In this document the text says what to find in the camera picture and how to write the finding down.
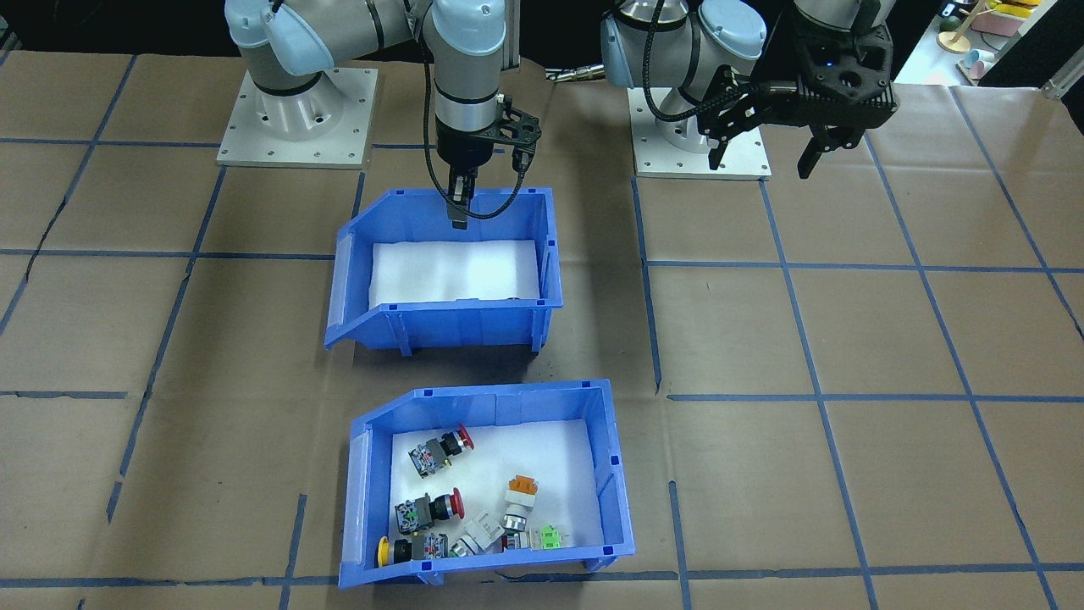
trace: storage bin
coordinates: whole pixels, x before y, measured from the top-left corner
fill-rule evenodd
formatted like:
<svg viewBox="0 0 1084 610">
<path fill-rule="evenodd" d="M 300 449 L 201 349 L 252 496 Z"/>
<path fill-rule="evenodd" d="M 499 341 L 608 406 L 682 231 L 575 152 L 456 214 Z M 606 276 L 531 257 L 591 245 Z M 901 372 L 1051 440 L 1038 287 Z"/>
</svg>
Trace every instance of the storage bin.
<svg viewBox="0 0 1084 610">
<path fill-rule="evenodd" d="M 508 189 L 479 189 L 473 209 L 501 205 Z M 539 352 L 550 335 L 553 311 L 563 304 L 553 191 L 524 187 L 495 218 L 469 219 L 454 229 L 447 204 L 431 189 L 390 190 L 338 231 L 324 346 L 352 339 L 373 350 L 398 348 L 410 356 L 421 348 L 530 346 Z M 400 242 L 493 242 L 534 244 L 538 298 L 460 298 L 430 302 L 371 303 L 374 244 Z M 455 259 L 439 260 L 454 265 Z"/>
<path fill-rule="evenodd" d="M 439 438 L 461 425 L 470 431 L 475 450 L 454 456 L 450 467 L 423 480 L 409 457 L 400 455 L 416 439 L 430 438 L 429 433 Z M 553 425 L 571 432 L 524 442 L 525 430 Z M 410 439 L 410 443 L 404 445 L 397 438 Z M 575 447 L 581 442 L 585 447 L 582 457 L 555 455 L 562 447 Z M 514 469 L 537 471 L 513 472 Z M 451 492 L 453 486 L 462 488 L 466 519 L 480 510 L 500 518 L 502 490 L 493 489 L 490 494 L 466 491 L 465 484 L 477 482 L 482 470 L 494 480 L 504 480 L 504 485 L 515 475 L 538 478 L 538 503 L 528 517 L 531 528 L 550 524 L 541 516 L 546 502 L 562 505 L 550 515 L 562 511 L 584 515 L 588 510 L 596 522 L 563 523 L 566 527 L 563 531 L 570 533 L 570 545 L 557 549 L 520 548 L 378 567 L 376 553 L 380 538 L 402 537 L 395 533 L 391 507 L 417 497 L 402 492 L 403 484 L 398 481 L 408 485 L 424 481 L 426 493 L 434 497 Z M 586 498 L 580 495 L 584 485 Z M 405 497 L 393 495 L 396 488 Z M 356 419 L 350 427 L 344 523 L 338 581 L 343 588 L 411 575 L 429 584 L 442 584 L 448 572 L 534 563 L 582 561 L 588 570 L 597 571 L 620 556 L 634 554 L 609 381 L 415 390 Z M 464 523 L 443 521 L 433 532 L 446 533 L 452 544 L 462 534 Z"/>
</svg>

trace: bin label slot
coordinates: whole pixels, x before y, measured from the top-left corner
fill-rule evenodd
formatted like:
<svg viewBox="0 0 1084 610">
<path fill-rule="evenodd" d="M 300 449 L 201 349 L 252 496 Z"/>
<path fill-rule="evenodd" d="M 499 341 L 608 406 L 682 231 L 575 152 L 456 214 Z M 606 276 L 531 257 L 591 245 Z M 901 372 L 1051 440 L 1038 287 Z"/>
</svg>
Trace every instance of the bin label slot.
<svg viewBox="0 0 1084 610">
<path fill-rule="evenodd" d="M 343 561 L 361 563 L 365 554 L 365 485 L 369 483 L 369 444 L 372 430 L 350 441 L 343 523 Z"/>
<path fill-rule="evenodd" d="M 350 275 L 350 254 L 353 233 L 347 233 L 335 245 L 335 271 L 332 274 L 332 297 L 327 304 L 327 328 L 343 326 L 346 317 L 346 288 Z"/>
</svg>

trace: blue grid line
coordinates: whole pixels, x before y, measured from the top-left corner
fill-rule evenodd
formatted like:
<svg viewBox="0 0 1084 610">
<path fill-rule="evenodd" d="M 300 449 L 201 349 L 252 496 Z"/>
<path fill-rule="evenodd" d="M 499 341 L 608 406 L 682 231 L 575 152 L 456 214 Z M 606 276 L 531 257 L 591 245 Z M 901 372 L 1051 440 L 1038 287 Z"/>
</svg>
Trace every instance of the blue grid line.
<svg viewBox="0 0 1084 610">
<path fill-rule="evenodd" d="M 61 198 L 60 205 L 56 206 L 56 211 L 53 213 L 53 217 L 49 219 L 49 223 L 46 225 L 44 232 L 41 233 L 41 239 L 38 241 L 37 247 L 33 252 L 30 252 L 30 259 L 26 263 L 26 271 L 23 273 L 23 280 L 15 289 L 15 294 L 8 302 L 8 309 L 4 310 L 3 317 L 0 319 L 0 336 L 3 335 L 4 329 L 8 328 L 8 324 L 15 314 L 15 308 L 18 307 L 18 301 L 23 298 L 23 294 L 26 291 L 26 286 L 30 282 L 30 271 L 34 269 L 34 262 L 38 259 L 38 254 L 40 254 L 41 248 L 44 246 L 46 238 L 49 236 L 50 231 L 53 230 L 53 225 L 56 224 L 56 220 L 60 218 L 61 212 L 64 211 L 64 208 L 67 207 L 68 200 L 72 199 L 76 185 L 79 183 L 79 178 L 82 177 L 82 172 L 87 169 L 87 164 L 90 163 L 90 155 L 94 152 L 94 141 L 101 137 L 102 131 L 105 130 L 105 126 L 109 121 L 109 117 L 113 116 L 113 109 L 116 107 L 117 100 L 120 99 L 120 92 L 124 90 L 125 83 L 128 82 L 128 76 L 131 75 L 132 67 L 134 66 L 136 56 L 132 55 L 132 57 L 128 61 L 128 66 L 125 68 L 124 75 L 120 77 L 117 90 L 113 93 L 113 99 L 109 100 L 108 107 L 105 108 L 105 115 L 102 117 L 102 121 L 98 125 L 98 129 L 94 131 L 94 140 L 88 142 L 87 152 L 83 153 L 82 159 L 79 161 L 79 167 L 76 169 L 75 176 L 72 177 L 72 182 L 68 183 L 67 191 L 64 192 L 64 196 Z"/>
<path fill-rule="evenodd" d="M 533 572 L 521 576 L 498 576 L 505 583 L 597 583 L 621 581 L 678 581 L 678 572 L 659 570 L 654 572 L 592 572 L 586 574 L 564 572 Z"/>
<path fill-rule="evenodd" d="M 1009 208 L 1012 209 L 1012 215 L 1016 216 L 1017 222 L 1020 223 L 1020 228 L 1023 230 L 1024 236 L 1028 237 L 1028 243 L 1031 245 L 1031 249 L 1035 252 L 1035 258 L 1038 259 L 1040 265 L 1046 271 L 1046 278 L 1050 281 L 1050 285 L 1054 286 L 1055 294 L 1058 295 L 1058 300 L 1061 301 L 1061 307 L 1066 309 L 1066 313 L 1073 321 L 1073 326 L 1076 327 L 1076 334 L 1084 339 L 1084 330 L 1081 329 L 1081 322 L 1076 320 L 1073 314 L 1073 309 L 1069 304 L 1069 300 L 1066 298 L 1063 291 L 1061 291 L 1061 286 L 1058 285 L 1058 280 L 1054 276 L 1050 271 L 1049 264 L 1046 263 L 1046 257 L 1038 248 L 1038 242 L 1035 241 L 1034 235 L 1031 234 L 1031 230 L 1028 228 L 1028 223 L 1023 220 L 1023 215 L 1020 213 L 1020 209 L 1017 207 L 1016 199 L 1012 198 L 1012 194 L 1009 193 L 1009 187 L 1002 178 L 1002 172 L 997 170 L 997 164 L 994 163 L 994 158 L 990 156 L 990 151 L 986 150 L 986 144 L 982 141 L 982 137 L 979 135 L 979 130 L 975 128 L 975 124 L 971 122 L 971 117 L 967 114 L 964 108 L 964 104 L 959 101 L 959 95 L 956 91 L 950 87 L 949 93 L 952 94 L 952 99 L 956 102 L 956 107 L 959 109 L 960 116 L 964 117 L 964 122 L 967 124 L 967 128 L 971 131 L 971 137 L 975 138 L 975 142 L 979 144 L 979 150 L 982 151 L 982 156 L 986 158 L 986 164 L 990 165 L 990 170 L 993 171 L 994 178 L 997 179 L 997 185 L 1002 187 L 1002 193 L 1005 194 L 1005 200 L 1008 202 Z"/>
<path fill-rule="evenodd" d="M 3 248 L 0 254 L 23 255 L 36 254 L 38 256 L 101 256 L 115 258 L 188 258 L 191 251 L 179 250 L 143 250 L 143 249 L 26 249 L 26 248 Z"/>
<path fill-rule="evenodd" d="M 116 258 L 188 258 L 192 251 L 145 249 L 41 249 L 0 248 L 0 255 L 37 254 L 39 256 L 101 256 Z M 199 251 L 196 258 L 245 258 L 253 260 L 334 260 L 334 254 L 289 251 Z"/>
<path fill-rule="evenodd" d="M 929 566 L 879 566 L 870 567 L 876 576 L 908 576 L 924 574 L 1011 574 L 1032 572 L 1031 563 L 959 563 Z M 1084 562 L 1044 563 L 1047 572 L 1084 572 Z M 861 568 L 797 568 L 783 570 L 691 570 L 691 581 L 743 581 L 759 579 L 838 579 L 860 576 Z M 663 581 L 679 580 L 676 572 L 659 570 L 648 572 L 595 572 L 595 573 L 562 573 L 535 572 L 521 576 L 502 576 L 507 583 L 580 583 L 611 581 Z M 401 584 L 428 586 L 413 576 L 397 581 Z M 241 576 L 236 579 L 184 581 L 184 580 L 150 580 L 138 577 L 75 577 L 75 579 L 0 579 L 0 589 L 3 588 L 132 588 L 132 587 L 172 587 L 172 586 L 336 586 L 337 575 L 326 576 Z"/>
<path fill-rule="evenodd" d="M 649 267 L 723 267 L 738 269 L 782 269 L 780 262 L 765 260 L 648 260 Z M 879 264 L 866 262 L 786 262 L 791 269 L 847 269 L 859 271 L 917 271 L 917 264 Z M 982 267 L 977 264 L 924 264 L 927 271 L 965 273 L 1084 273 L 1084 267 Z"/>
<path fill-rule="evenodd" d="M 334 260 L 334 254 L 274 254 L 258 251 L 201 251 L 196 258 L 231 258 L 245 260 Z"/>
<path fill-rule="evenodd" d="M 364 184 L 364 173 L 359 174 L 359 190 L 354 195 L 353 216 L 358 215 L 361 207 L 361 189 Z M 70 248 L 42 248 L 37 250 L 29 247 L 0 247 L 0 256 L 27 256 L 37 252 L 40 256 L 103 256 L 103 257 L 149 257 L 149 258 L 188 258 L 191 251 L 184 250 L 150 250 L 150 249 L 70 249 Z M 325 260 L 334 258 L 332 254 L 314 252 L 286 252 L 286 251 L 201 251 L 201 258 L 269 258 L 269 259 L 314 259 Z M 762 260 L 648 260 L 649 267 L 722 267 L 722 268 L 752 268 L 752 269 L 782 269 L 779 262 Z M 791 269 L 827 269 L 827 270 L 860 270 L 860 271 L 917 271 L 915 264 L 866 264 L 837 263 L 837 262 L 787 262 Z M 967 273 L 1046 273 L 1047 269 L 1042 267 L 977 267 L 977 265 L 951 265 L 951 264 L 924 264 L 927 272 L 967 272 Z M 1084 274 L 1084 267 L 1049 267 L 1054 273 Z"/>
<path fill-rule="evenodd" d="M 958 566 L 891 566 L 870 568 L 876 576 L 911 576 L 919 574 L 1006 574 L 1034 572 L 1031 563 L 964 563 Z"/>
<path fill-rule="evenodd" d="M 697 570 L 688 573 L 694 581 L 748 581 L 759 579 L 838 579 L 861 576 L 861 568 L 799 568 L 790 570 Z"/>
<path fill-rule="evenodd" d="M 668 394 L 667 399 L 678 403 L 786 403 L 815 401 L 816 394 Z M 1038 404 L 1084 404 L 1084 397 L 1011 397 L 1004 394 L 821 394 L 827 403 L 878 403 L 878 402 L 952 402 L 970 401 L 979 403 L 1038 403 Z"/>
<path fill-rule="evenodd" d="M 361 211 L 361 193 L 365 190 L 365 172 L 358 172 L 358 187 L 353 191 L 353 207 L 350 210 L 350 218 Z"/>
<path fill-rule="evenodd" d="M 127 392 L 63 392 L 54 390 L 0 390 L 0 397 L 16 399 L 77 399 L 81 401 L 122 401 Z"/>
<path fill-rule="evenodd" d="M 101 146 L 153 146 L 166 148 L 217 148 L 221 142 L 154 142 L 145 140 L 102 140 Z"/>
<path fill-rule="evenodd" d="M 105 126 L 109 122 L 109 118 L 113 116 L 113 111 L 117 108 L 117 102 L 120 101 L 120 93 L 124 92 L 125 85 L 128 83 L 128 77 L 131 76 L 132 69 L 136 67 L 137 56 L 138 55 L 132 55 L 132 57 L 128 60 L 128 66 L 125 68 L 125 74 L 120 77 L 120 83 L 117 85 L 117 90 L 113 93 L 113 99 L 109 100 L 108 107 L 105 108 L 105 116 L 102 118 L 102 122 L 98 126 L 98 130 L 94 131 L 94 141 L 91 142 L 91 145 L 101 141 L 102 133 L 105 132 Z"/>
<path fill-rule="evenodd" d="M 693 610 L 693 593 L 688 586 L 688 563 L 685 561 L 685 533 L 681 527 L 681 505 L 678 504 L 678 483 L 670 482 L 670 514 L 674 522 L 674 544 L 678 549 L 678 582 L 681 584 L 682 608 Z"/>
<path fill-rule="evenodd" d="M 279 610 L 289 608 L 289 587 L 294 579 L 294 569 L 297 568 L 297 551 L 301 546 L 301 525 L 305 523 L 305 506 L 309 503 L 309 496 L 298 494 L 297 515 L 294 517 L 294 532 L 289 538 L 289 559 L 286 561 L 285 583 L 282 585 L 282 593 L 279 595 Z"/>
<path fill-rule="evenodd" d="M 166 330 L 162 334 L 162 341 L 158 342 L 158 351 L 154 358 L 154 365 L 151 367 L 151 375 L 146 380 L 146 389 L 143 391 L 143 399 L 140 401 L 139 411 L 136 413 L 136 419 L 132 423 L 131 432 L 128 436 L 128 444 L 125 447 L 125 455 L 120 460 L 120 480 L 118 483 L 124 484 L 125 478 L 128 476 L 128 467 L 131 465 L 132 455 L 136 452 L 136 440 L 139 437 L 140 427 L 143 424 L 143 416 L 146 414 L 147 404 L 151 402 L 151 397 L 154 394 L 154 382 L 158 378 L 158 371 L 162 368 L 162 363 L 166 358 L 166 349 L 169 347 L 169 339 L 173 334 L 173 326 L 177 324 L 177 317 L 181 311 L 181 302 L 184 300 L 184 294 L 189 288 L 189 280 L 192 278 L 192 269 L 195 267 L 197 254 L 199 248 L 203 246 L 204 236 L 207 234 L 207 225 L 210 223 L 210 217 L 215 212 L 215 205 L 218 203 L 219 192 L 222 190 L 222 182 L 225 180 L 225 166 L 222 166 L 218 170 L 218 179 L 215 181 L 215 189 L 211 191 L 210 200 L 207 203 L 207 211 L 204 213 L 203 222 L 199 224 L 199 231 L 196 233 L 195 243 L 192 245 L 192 252 L 189 256 L 189 262 L 184 268 L 184 277 L 181 280 L 180 285 L 177 287 L 177 296 L 173 298 L 173 308 L 169 312 L 169 320 L 166 323 Z M 112 523 L 113 515 L 117 508 L 117 502 L 120 498 L 120 488 L 114 490 L 115 497 L 109 499 L 109 504 L 105 509 L 106 520 Z"/>
<path fill-rule="evenodd" d="M 0 336 L 3 336 L 4 329 L 8 328 L 8 323 L 15 315 L 15 307 L 18 304 L 20 299 L 23 298 L 23 293 L 26 291 L 26 273 L 24 273 L 23 278 L 18 280 L 18 287 L 15 288 L 15 293 L 11 295 L 11 300 L 8 301 L 8 308 L 3 312 L 3 317 L 0 317 Z"/>
<path fill-rule="evenodd" d="M 183 147 L 183 148 L 217 148 L 220 142 L 160 142 L 154 140 L 80 140 L 72 138 L 0 138 L 3 144 L 78 144 L 98 146 L 153 146 L 153 147 Z"/>
<path fill-rule="evenodd" d="M 648 260 L 648 267 L 736 267 L 739 269 L 778 269 L 778 262 L 760 260 Z"/>
<path fill-rule="evenodd" d="M 647 309 L 647 335 L 651 342 L 651 366 L 655 368 L 655 392 L 662 388 L 662 362 L 659 359 L 659 335 L 655 326 L 655 302 L 651 300 L 651 274 L 647 268 L 647 242 L 644 238 L 644 213 L 640 206 L 640 185 L 632 180 L 632 206 L 636 213 L 636 238 L 640 241 L 640 271 L 644 282 L 644 304 Z"/>
<path fill-rule="evenodd" d="M 0 138 L 2 144 L 76 144 L 90 145 L 91 140 L 73 140 L 67 138 Z"/>
<path fill-rule="evenodd" d="M 839 492 L 843 499 L 843 509 L 847 511 L 847 521 L 851 528 L 851 536 L 854 538 L 854 550 L 859 556 L 859 567 L 862 569 L 862 581 L 866 586 L 869 610 L 878 610 L 877 592 L 874 589 L 874 580 L 869 572 L 869 561 L 866 559 L 865 545 L 862 544 L 862 533 L 859 530 L 859 521 L 854 515 L 854 505 L 851 503 L 851 493 L 847 489 L 847 478 L 843 476 L 843 464 L 839 457 L 839 449 L 836 446 L 836 436 L 831 431 L 828 407 L 822 398 L 821 381 L 816 374 L 816 365 L 813 363 L 813 352 L 810 349 L 809 337 L 805 334 L 805 324 L 802 322 L 802 312 L 798 307 L 798 293 L 795 289 L 793 278 L 790 276 L 790 268 L 787 264 L 787 255 L 783 249 L 783 237 L 775 221 L 775 212 L 772 210 L 772 197 L 769 196 L 767 186 L 763 180 L 760 181 L 760 194 L 764 199 L 764 210 L 767 212 L 767 223 L 772 228 L 775 249 L 779 252 L 779 262 L 783 264 L 783 278 L 787 283 L 787 293 L 790 295 L 790 308 L 793 310 L 795 324 L 798 326 L 798 338 L 801 341 L 802 352 L 805 355 L 805 366 L 809 368 L 810 381 L 813 384 L 813 393 L 816 394 L 817 411 L 821 412 L 821 425 L 824 427 L 824 434 L 828 442 L 828 453 L 831 454 L 831 464 L 836 469 L 836 480 L 839 482 Z"/>
<path fill-rule="evenodd" d="M 911 256 L 914 258 L 915 264 L 919 267 L 918 276 L 922 281 L 922 287 L 926 289 L 926 296 L 929 298 L 933 315 L 937 317 L 938 326 L 941 328 L 941 335 L 944 337 L 945 345 L 949 347 L 949 353 L 952 355 L 953 365 L 956 367 L 956 373 L 959 376 L 960 384 L 964 386 L 964 392 L 968 397 L 968 402 L 971 405 L 971 413 L 975 415 L 975 421 L 979 427 L 982 441 L 986 445 L 986 453 L 990 454 L 990 462 L 993 464 L 994 471 L 997 473 L 997 480 L 1001 482 L 1002 491 L 1005 493 L 1005 499 L 1008 502 L 1009 508 L 1012 509 L 1012 517 L 1016 519 L 1017 528 L 1020 530 L 1020 537 L 1023 538 L 1024 546 L 1028 548 L 1028 555 L 1031 557 L 1032 568 L 1038 576 L 1040 585 L 1043 587 L 1043 593 L 1046 595 L 1046 601 L 1049 603 L 1050 610 L 1058 610 L 1058 602 L 1054 599 L 1054 592 L 1050 589 L 1050 584 L 1047 582 L 1046 574 L 1043 572 L 1043 567 L 1038 560 L 1038 554 L 1035 551 L 1035 545 L 1032 543 L 1031 534 L 1028 533 L 1028 527 L 1024 524 L 1023 518 L 1020 516 L 1016 497 L 1012 494 L 1012 490 L 1009 488 L 1008 478 L 1005 475 L 1005 469 L 1002 467 L 1001 459 L 997 457 L 997 452 L 994 450 L 993 440 L 990 437 L 990 431 L 986 430 L 986 424 L 982 418 L 982 412 L 979 410 L 979 403 L 975 398 L 975 392 L 971 390 L 971 382 L 967 378 L 963 361 L 959 358 L 959 353 L 956 351 L 956 345 L 953 342 L 952 336 L 949 333 L 949 326 L 941 313 L 937 296 L 933 294 L 933 287 L 930 285 L 930 280 L 927 276 L 926 271 L 921 269 L 921 259 L 918 256 L 918 248 L 915 247 L 915 242 L 911 236 L 911 231 L 907 229 L 907 223 L 903 219 L 903 212 L 900 210 L 900 205 L 896 203 L 895 193 L 892 191 L 892 185 L 888 181 L 888 174 L 885 173 L 885 167 L 881 165 L 880 157 L 877 155 L 877 151 L 874 148 L 873 141 L 869 139 L 868 133 L 865 135 L 865 140 L 866 146 L 869 148 L 869 154 L 873 156 L 874 165 L 877 166 L 877 172 L 880 174 L 881 183 L 885 185 L 885 193 L 888 196 L 889 203 L 892 205 L 892 211 L 895 213 L 896 221 L 900 223 L 900 230 L 903 231 L 904 241 L 907 242 L 907 248 L 911 250 Z"/>
</svg>

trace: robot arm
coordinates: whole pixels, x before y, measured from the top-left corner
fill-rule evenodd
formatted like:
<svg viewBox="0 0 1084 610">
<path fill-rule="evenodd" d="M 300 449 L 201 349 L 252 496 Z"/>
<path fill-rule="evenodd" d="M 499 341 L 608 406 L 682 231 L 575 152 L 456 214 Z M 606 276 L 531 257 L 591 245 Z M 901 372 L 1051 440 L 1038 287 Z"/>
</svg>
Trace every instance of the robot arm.
<svg viewBox="0 0 1084 610">
<path fill-rule="evenodd" d="M 740 0 L 704 0 L 696 12 L 685 0 L 624 0 L 603 24 L 606 75 L 644 88 L 657 122 L 676 125 L 662 129 L 671 143 L 682 145 L 674 133 L 705 135 L 712 169 L 745 131 L 809 126 L 813 138 L 798 163 L 806 178 L 823 153 L 856 146 L 899 107 L 885 26 L 893 4 L 796 0 L 762 49 L 764 22 Z M 672 88 L 659 106 L 650 86 Z"/>
<path fill-rule="evenodd" d="M 512 99 L 498 91 L 507 35 L 504 0 L 227 0 L 225 15 L 249 75 L 263 93 L 263 107 L 269 118 L 275 115 L 266 119 L 272 129 L 287 122 L 278 120 L 280 114 L 289 114 L 273 108 L 288 106 L 299 93 L 313 91 L 309 105 L 333 98 L 319 95 L 323 70 L 416 38 L 426 69 L 426 164 L 439 186 L 428 146 L 433 101 L 437 154 L 450 166 L 448 192 L 441 192 L 453 225 L 465 229 L 467 217 L 488 218 L 506 207 L 489 213 L 470 210 L 478 167 L 490 159 L 494 144 L 512 148 L 518 191 L 541 129 L 537 118 L 514 108 Z M 429 77 L 430 53 L 435 79 Z M 305 125 L 282 125 L 283 137 L 292 139 L 292 130 L 320 129 L 322 115 L 309 114 L 314 117 L 301 120 Z"/>
<path fill-rule="evenodd" d="M 602 24 L 606 75 L 616 86 L 644 88 L 659 124 L 672 126 L 662 131 L 671 143 L 686 147 L 687 138 L 678 135 L 702 135 L 707 143 L 695 144 L 704 146 L 712 169 L 727 142 L 744 131 L 763 124 L 809 126 L 813 138 L 798 164 L 804 178 L 823 153 L 854 147 L 865 129 L 895 112 L 892 41 L 883 24 L 893 3 L 795 0 L 767 40 L 763 18 L 741 0 L 704 0 L 696 11 L 686 0 L 615 0 Z M 505 0 L 227 0 L 225 14 L 263 94 L 263 120 L 285 139 L 315 137 L 330 127 L 325 119 L 334 111 L 318 107 L 322 100 L 334 105 L 334 95 L 320 95 L 327 87 L 323 70 L 417 39 L 426 116 L 433 102 L 437 153 L 450 167 L 448 191 L 440 190 L 453 225 L 491 218 L 515 198 L 541 130 L 537 118 L 499 93 Z M 658 105 L 651 86 L 671 89 Z M 291 114 L 296 96 L 310 90 L 311 112 Z M 439 187 L 427 118 L 424 135 Z M 479 213 L 470 210 L 470 199 L 478 167 L 494 144 L 511 147 L 518 180 L 503 206 Z"/>
</svg>

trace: black cable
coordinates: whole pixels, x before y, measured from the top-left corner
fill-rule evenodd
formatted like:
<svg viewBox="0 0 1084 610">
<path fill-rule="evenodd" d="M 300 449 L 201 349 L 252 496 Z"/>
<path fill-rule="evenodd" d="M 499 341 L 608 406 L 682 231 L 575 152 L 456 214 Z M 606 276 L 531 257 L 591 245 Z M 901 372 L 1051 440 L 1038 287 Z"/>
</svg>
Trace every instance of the black cable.
<svg viewBox="0 0 1084 610">
<path fill-rule="evenodd" d="M 512 194 L 508 195 L 507 200 L 501 204 L 500 207 L 490 211 L 489 213 L 478 213 L 477 211 L 472 211 L 463 205 L 459 205 L 452 200 L 448 191 L 440 185 L 440 180 L 437 178 L 437 172 L 433 168 L 433 152 L 429 146 L 429 100 L 433 96 L 433 78 L 429 74 L 429 47 L 426 46 L 425 40 L 421 37 L 417 39 L 417 43 L 422 46 L 422 66 L 425 68 L 425 108 L 422 111 L 422 144 L 425 150 L 425 168 L 429 170 L 429 179 L 433 181 L 433 185 L 436 186 L 437 192 L 444 199 L 444 203 L 449 207 L 462 211 L 469 218 L 475 218 L 477 220 L 489 220 L 490 218 L 495 218 L 500 216 L 505 209 L 512 205 L 512 202 L 516 199 L 519 195 L 519 189 L 524 185 L 524 178 L 527 177 L 527 168 L 520 171 L 516 171 L 516 185 L 512 189 Z"/>
<path fill-rule="evenodd" d="M 643 89 L 644 99 L 647 102 L 648 109 L 655 115 L 655 118 L 663 120 L 666 122 L 678 122 L 679 120 L 685 120 L 691 116 L 695 116 L 702 112 L 713 109 L 721 105 L 725 105 L 728 102 L 733 102 L 741 96 L 744 87 L 737 87 L 733 91 L 723 92 L 713 100 L 705 100 L 700 104 L 688 108 L 685 112 L 678 114 L 666 114 L 655 105 L 655 99 L 651 98 L 651 44 L 655 42 L 655 33 L 659 28 L 659 17 L 662 15 L 662 5 L 666 0 L 658 0 L 655 4 L 655 13 L 651 14 L 651 23 L 647 27 L 647 40 L 644 41 L 644 74 L 643 74 Z"/>
</svg>

